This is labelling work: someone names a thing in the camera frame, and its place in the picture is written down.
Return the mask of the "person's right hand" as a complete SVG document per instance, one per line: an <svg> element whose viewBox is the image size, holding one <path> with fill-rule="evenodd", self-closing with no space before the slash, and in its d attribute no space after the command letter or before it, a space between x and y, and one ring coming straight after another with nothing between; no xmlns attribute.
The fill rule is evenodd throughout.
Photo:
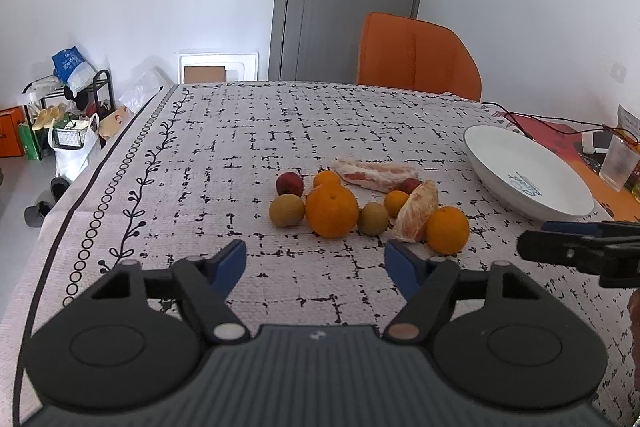
<svg viewBox="0 0 640 427"><path fill-rule="evenodd" d="M640 390L640 291L636 289L628 301L630 330L632 336L631 355L634 360L634 389Z"/></svg>

